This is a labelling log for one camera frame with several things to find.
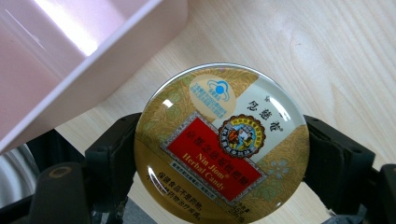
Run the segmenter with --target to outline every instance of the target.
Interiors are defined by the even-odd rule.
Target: pink plastic box
[[[0,154],[103,101],[187,16],[187,0],[1,1]]]

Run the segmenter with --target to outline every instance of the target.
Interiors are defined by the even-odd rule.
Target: tin
[[[163,208],[193,223],[249,223],[273,213],[301,183],[308,129],[271,78],[230,63],[171,78],[136,128],[139,176]]]

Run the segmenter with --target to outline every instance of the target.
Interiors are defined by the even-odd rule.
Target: red rectangle
[[[167,148],[229,202],[262,177],[248,161],[224,153],[217,134],[199,118]]]

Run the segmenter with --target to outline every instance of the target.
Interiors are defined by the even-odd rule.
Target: wooden table
[[[115,120],[141,112],[167,79],[203,63],[239,63],[281,85],[306,115],[396,162],[396,2],[190,1],[186,28],[105,101],[57,130],[85,150]],[[143,189],[130,197],[159,223],[181,223]],[[258,223],[321,223],[306,184]]]

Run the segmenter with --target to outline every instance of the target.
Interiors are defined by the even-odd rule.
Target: herbal candy tin
[[[193,223],[249,223],[297,189],[308,129],[290,97],[245,66],[194,67],[165,83],[137,124],[134,155],[150,195]]]

